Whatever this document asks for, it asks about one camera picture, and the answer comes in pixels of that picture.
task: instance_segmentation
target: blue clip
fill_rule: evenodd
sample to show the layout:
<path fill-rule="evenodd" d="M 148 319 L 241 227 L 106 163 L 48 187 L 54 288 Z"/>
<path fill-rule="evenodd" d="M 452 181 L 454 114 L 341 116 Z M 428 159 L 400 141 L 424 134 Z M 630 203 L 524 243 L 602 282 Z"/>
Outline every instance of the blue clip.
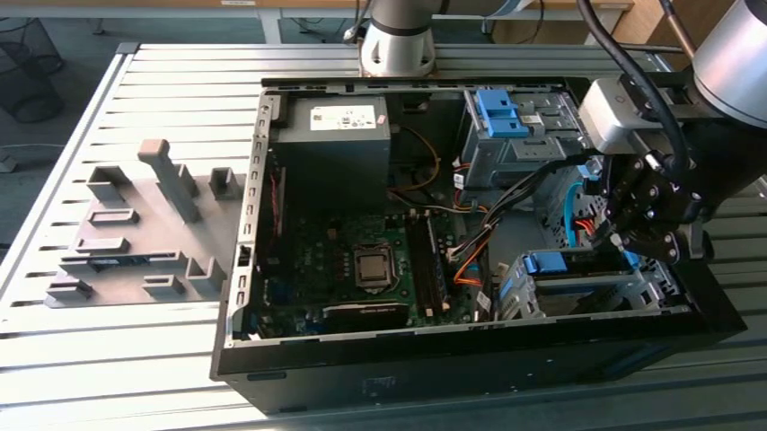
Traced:
<path fill-rule="evenodd" d="M 508 291 L 512 290 L 512 286 L 513 286 L 513 279 L 510 277 L 508 277 L 508 281 L 502 285 L 502 289 L 501 289 L 501 299 L 505 296 L 505 294 L 508 294 Z"/>
<path fill-rule="evenodd" d="M 584 180 L 590 180 L 590 181 L 598 180 L 598 177 L 588 171 L 588 168 L 585 167 L 584 164 L 577 165 L 577 172 L 580 173 L 580 176 L 584 177 Z"/>
<path fill-rule="evenodd" d="M 532 260 L 530 256 L 522 257 L 522 263 L 525 264 L 526 274 L 536 274 L 537 273 L 537 264 Z"/>
<path fill-rule="evenodd" d="M 516 104 L 505 90 L 477 90 L 477 108 L 488 123 L 489 137 L 528 137 L 529 129 L 516 116 Z"/>
<path fill-rule="evenodd" d="M 553 274 L 557 272 L 566 272 L 566 264 L 561 253 L 556 251 L 544 251 L 532 254 L 532 259 L 536 262 L 538 274 Z"/>
<path fill-rule="evenodd" d="M 638 268 L 638 255 L 636 253 L 630 253 L 629 251 L 622 252 L 622 256 L 625 256 L 625 260 L 633 269 Z"/>

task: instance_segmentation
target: motherboard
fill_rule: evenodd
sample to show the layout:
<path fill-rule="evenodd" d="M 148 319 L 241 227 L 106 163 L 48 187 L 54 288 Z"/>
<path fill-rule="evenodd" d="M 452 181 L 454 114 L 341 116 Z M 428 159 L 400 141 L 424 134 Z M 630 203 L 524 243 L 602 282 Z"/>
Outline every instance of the motherboard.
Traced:
<path fill-rule="evenodd" d="M 444 273 L 445 212 L 338 215 L 293 223 L 289 271 L 264 283 L 265 338 L 465 323 L 472 294 Z"/>

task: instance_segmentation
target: mesh trash can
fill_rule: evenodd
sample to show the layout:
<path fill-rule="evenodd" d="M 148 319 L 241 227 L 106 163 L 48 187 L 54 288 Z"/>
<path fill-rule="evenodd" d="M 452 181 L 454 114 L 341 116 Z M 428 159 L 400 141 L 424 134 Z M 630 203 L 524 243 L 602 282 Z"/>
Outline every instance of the mesh trash can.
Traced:
<path fill-rule="evenodd" d="M 64 107 L 30 49 L 0 42 L 0 107 L 19 123 L 50 119 Z"/>
<path fill-rule="evenodd" d="M 58 50 L 37 18 L 0 18 L 0 42 L 19 43 L 29 48 L 45 74 L 64 66 Z"/>

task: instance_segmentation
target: power supply label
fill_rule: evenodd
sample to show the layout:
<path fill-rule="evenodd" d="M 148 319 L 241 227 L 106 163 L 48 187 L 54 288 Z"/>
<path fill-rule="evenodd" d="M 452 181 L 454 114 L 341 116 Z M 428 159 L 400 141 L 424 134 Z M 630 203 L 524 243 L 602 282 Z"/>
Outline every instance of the power supply label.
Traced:
<path fill-rule="evenodd" d="M 310 115 L 310 130 L 354 130 L 376 126 L 372 105 L 314 106 Z"/>

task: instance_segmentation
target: metal work table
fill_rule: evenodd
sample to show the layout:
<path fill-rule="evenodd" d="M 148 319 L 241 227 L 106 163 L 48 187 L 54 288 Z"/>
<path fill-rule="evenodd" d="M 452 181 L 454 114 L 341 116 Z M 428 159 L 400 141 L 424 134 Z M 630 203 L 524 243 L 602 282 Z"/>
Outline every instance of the metal work table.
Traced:
<path fill-rule="evenodd" d="M 441 46 L 438 59 L 449 76 L 617 73 L 588 47 Z M 642 66 L 660 67 L 648 58 Z M 217 302 L 42 305 L 88 210 L 82 182 L 93 166 L 129 164 L 138 141 L 161 137 L 192 174 L 220 165 L 241 172 L 260 79 L 356 73 L 354 50 L 329 45 L 144 45 L 114 56 L 0 267 L 0 428 L 253 428 L 344 420 L 344 429 L 357 429 L 349 420 L 385 417 L 386 428 L 428 420 L 484 429 L 708 430 L 712 423 L 764 429 L 767 202 L 753 187 L 708 224 L 713 273 L 749 330 L 613 383 L 265 418 L 208 379 Z"/>

